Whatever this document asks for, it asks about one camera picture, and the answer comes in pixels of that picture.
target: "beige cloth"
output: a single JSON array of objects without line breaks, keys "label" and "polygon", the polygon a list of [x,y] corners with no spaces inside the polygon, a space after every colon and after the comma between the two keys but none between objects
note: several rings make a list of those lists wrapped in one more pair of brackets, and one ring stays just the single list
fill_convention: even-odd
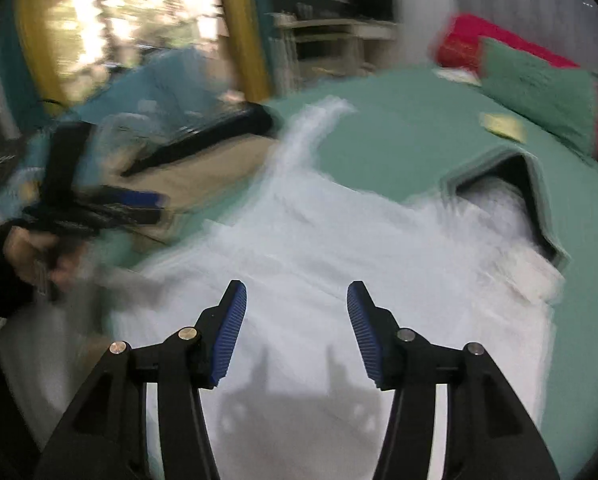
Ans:
[{"label": "beige cloth", "polygon": [[105,161],[104,182],[109,186],[149,190],[167,196],[164,221],[157,226],[142,228],[145,234],[167,241],[175,234],[177,212],[201,206],[232,184],[254,174],[275,143],[276,140],[267,137],[241,136],[130,178],[123,178],[119,173],[129,165],[136,152],[120,150]]}]

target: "green bed sheet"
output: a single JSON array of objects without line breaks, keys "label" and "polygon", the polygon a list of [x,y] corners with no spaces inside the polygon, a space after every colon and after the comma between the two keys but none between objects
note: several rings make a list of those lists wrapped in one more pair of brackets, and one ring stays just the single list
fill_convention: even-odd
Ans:
[{"label": "green bed sheet", "polygon": [[[347,99],[358,113],[345,116],[324,140],[318,167],[344,186],[396,202],[502,146],[538,157],[552,237],[567,258],[540,429],[562,478],[572,478],[598,446],[598,164],[520,116],[525,145],[493,136],[479,125],[480,113],[512,112],[429,67],[325,84],[269,105],[287,120],[328,95]],[[237,186],[192,214],[185,234],[234,208],[245,189]]]}]

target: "desk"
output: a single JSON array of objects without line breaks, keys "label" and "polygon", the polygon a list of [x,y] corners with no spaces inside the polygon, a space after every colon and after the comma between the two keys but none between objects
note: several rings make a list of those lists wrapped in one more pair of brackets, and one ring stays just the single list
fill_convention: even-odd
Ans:
[{"label": "desk", "polygon": [[[389,68],[396,57],[397,23],[350,18],[296,20],[287,14],[275,15],[279,38],[271,38],[275,63],[275,83],[281,95],[304,88],[319,74],[361,75],[371,69]],[[299,60],[297,44],[331,42],[326,56]],[[341,43],[333,53],[334,44]]]}]

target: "ribbed blue pad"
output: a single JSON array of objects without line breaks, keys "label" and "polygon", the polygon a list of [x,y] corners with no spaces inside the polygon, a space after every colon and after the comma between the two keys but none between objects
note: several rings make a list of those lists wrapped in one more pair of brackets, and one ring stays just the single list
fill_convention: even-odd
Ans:
[{"label": "ribbed blue pad", "polygon": [[240,283],[215,340],[213,369],[210,374],[210,380],[214,384],[217,384],[222,377],[225,377],[228,371],[230,358],[233,356],[234,345],[237,342],[237,336],[245,314],[246,287],[243,283]]},{"label": "ribbed blue pad", "polygon": [[364,360],[365,372],[375,383],[381,383],[381,347],[357,294],[355,284],[348,286],[348,316],[355,331],[357,344]]}]

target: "human hand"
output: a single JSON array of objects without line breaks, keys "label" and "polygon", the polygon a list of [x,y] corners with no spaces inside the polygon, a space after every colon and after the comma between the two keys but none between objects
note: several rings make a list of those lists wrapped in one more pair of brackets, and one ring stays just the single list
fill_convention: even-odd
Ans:
[{"label": "human hand", "polygon": [[[41,283],[38,283],[36,260],[58,243],[57,235],[13,227],[4,243],[4,255],[20,280],[38,286]],[[71,253],[61,254],[57,258],[55,268],[48,271],[48,279],[55,283],[59,290],[65,292],[72,285],[86,249],[87,244],[84,242]]]}]

